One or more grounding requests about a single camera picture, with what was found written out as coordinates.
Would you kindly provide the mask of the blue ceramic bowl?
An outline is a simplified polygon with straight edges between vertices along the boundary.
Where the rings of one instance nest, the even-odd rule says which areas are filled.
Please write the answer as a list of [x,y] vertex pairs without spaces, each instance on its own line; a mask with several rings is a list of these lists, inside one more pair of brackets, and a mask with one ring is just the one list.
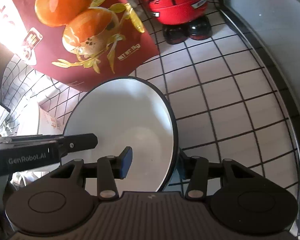
[[116,181],[119,193],[162,191],[168,184],[178,155],[177,122],[164,94],[150,82],[122,77],[85,94],[71,112],[64,135],[85,133],[96,135],[98,145],[69,153],[62,164],[73,159],[94,163],[130,146],[133,160],[126,178]]

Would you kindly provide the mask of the white paper cup bowl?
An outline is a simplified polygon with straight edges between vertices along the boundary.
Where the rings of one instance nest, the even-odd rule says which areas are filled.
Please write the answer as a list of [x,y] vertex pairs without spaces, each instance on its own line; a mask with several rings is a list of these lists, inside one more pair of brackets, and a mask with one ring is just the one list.
[[36,102],[27,105],[19,118],[17,136],[63,133],[64,126],[59,120],[43,110]]

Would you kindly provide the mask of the red quail eggs bag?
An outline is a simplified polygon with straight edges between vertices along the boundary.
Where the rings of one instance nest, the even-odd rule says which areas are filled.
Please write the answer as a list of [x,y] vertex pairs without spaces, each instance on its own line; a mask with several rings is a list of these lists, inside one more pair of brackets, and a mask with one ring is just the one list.
[[85,92],[159,53],[127,0],[0,0],[0,43]]

